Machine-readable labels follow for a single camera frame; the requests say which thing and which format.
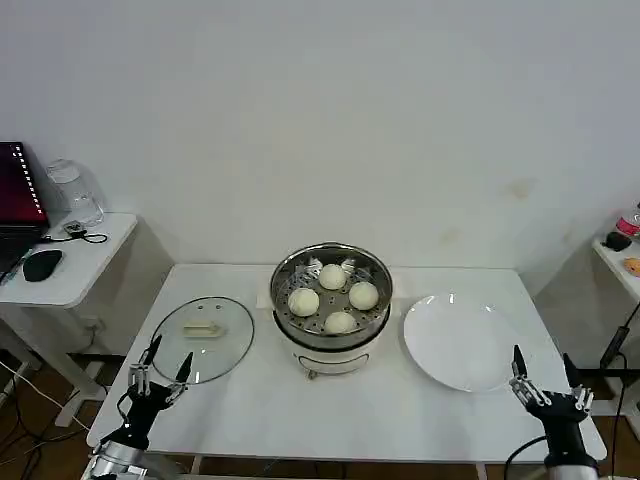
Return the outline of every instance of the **small white table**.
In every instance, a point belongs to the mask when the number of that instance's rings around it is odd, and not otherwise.
[[[469,394],[424,374],[401,341],[408,308],[432,291],[452,288],[492,298],[522,336],[530,377],[541,387],[569,391],[560,355],[518,275],[512,270],[392,268],[392,316],[369,363],[356,372],[307,379],[282,344],[268,307],[273,267],[177,265],[167,278],[87,437],[89,445],[121,424],[116,402],[128,368],[156,327],[175,308],[203,296],[244,304],[255,321],[254,344],[229,374],[192,386],[158,416],[150,451],[396,462],[504,462],[543,434],[508,387]],[[166,384],[152,370],[152,380]],[[591,419],[581,424],[596,459],[605,446]],[[542,462],[546,446],[519,462]]]
[[[70,221],[68,216],[50,229],[53,238],[66,238],[61,226]],[[46,314],[45,309],[59,309],[70,315],[73,324],[78,319],[72,308],[77,306],[94,285],[111,259],[129,237],[137,223],[135,215],[106,213],[104,221],[89,233],[102,233],[109,239],[105,243],[90,244],[83,240],[40,245],[35,252],[61,250],[63,258],[51,277],[31,283],[24,279],[22,267],[0,285],[0,318],[34,351],[69,380],[79,394],[74,395],[56,420],[56,425],[67,426],[88,399],[102,400],[105,392],[93,380],[102,367],[101,362],[91,362],[84,371],[71,360],[60,347],[63,343],[59,326]]]
[[[623,265],[624,260],[627,258],[640,258],[640,244],[633,242],[623,251],[614,252],[613,250],[604,247],[600,239],[595,239],[593,241],[593,249],[600,258],[604,260],[616,278],[620,280],[620,283],[622,283],[627,292],[629,292],[629,295],[631,295],[633,300],[635,302],[640,302],[640,277],[634,277],[631,275]],[[599,400],[594,402],[594,415],[613,416],[616,414],[618,402],[620,400],[619,395],[622,391],[622,382],[618,378],[607,378],[607,383],[616,394],[616,397],[612,400]],[[638,402],[640,402],[640,381],[636,381],[626,389],[621,409],[621,414],[627,418],[631,429],[638,440],[640,440],[640,409],[638,408]]]

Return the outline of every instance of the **floor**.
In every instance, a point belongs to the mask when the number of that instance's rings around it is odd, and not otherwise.
[[[0,353],[3,362],[15,360]],[[98,381],[110,384],[117,374],[119,365],[106,365]],[[4,371],[0,372],[0,382],[9,379]],[[63,402],[71,392],[71,386],[51,368],[45,366],[38,372],[31,372],[30,379],[41,390]],[[77,480],[80,478],[90,453],[85,444],[85,434],[77,426],[58,428],[53,426],[57,407],[40,397],[28,385],[18,385],[17,398],[23,423],[28,430],[40,437],[53,438],[64,434],[73,434],[68,440],[50,443],[40,450],[27,454],[33,448],[32,438],[25,437],[24,427],[17,423],[15,396],[8,398],[0,408],[0,478],[3,480]],[[87,403],[79,414],[85,424],[90,424],[99,409],[98,404]],[[596,425],[611,450],[610,440],[613,418],[595,418]],[[626,420],[621,420],[618,432],[618,455],[616,471],[618,475],[640,477],[640,442],[628,427]],[[190,465],[190,457],[176,457],[176,460]],[[272,464],[269,459],[247,458],[205,458],[201,473],[210,475],[259,476],[271,464],[265,475],[282,478],[349,478],[359,480],[374,479],[420,479],[420,480],[475,480],[476,469],[473,465],[448,464],[390,464],[390,463],[340,463],[281,460]],[[538,466],[517,466],[514,478],[523,473],[539,468]],[[606,475],[611,469],[610,458],[602,462],[600,474]],[[487,467],[489,480],[502,479],[502,466]]]

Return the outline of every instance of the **red object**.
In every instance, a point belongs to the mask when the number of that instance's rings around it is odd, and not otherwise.
[[[638,220],[637,217],[638,215],[635,215],[633,220],[630,219],[631,222]],[[640,234],[640,224],[635,224],[631,222],[625,219],[624,217],[620,217],[620,219],[616,223],[616,228],[620,230],[622,233],[624,233],[625,235],[628,235],[630,237],[638,236],[638,234]]]

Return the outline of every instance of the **computer mouse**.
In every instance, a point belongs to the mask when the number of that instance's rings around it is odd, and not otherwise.
[[[31,255],[24,261],[22,272],[27,282],[41,282],[51,276],[62,259],[60,250],[45,250]]]

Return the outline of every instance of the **white plate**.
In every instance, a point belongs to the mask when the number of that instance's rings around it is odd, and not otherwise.
[[[512,376],[518,336],[491,303],[468,294],[420,300],[407,313],[404,339],[420,368],[452,388],[483,392]]]

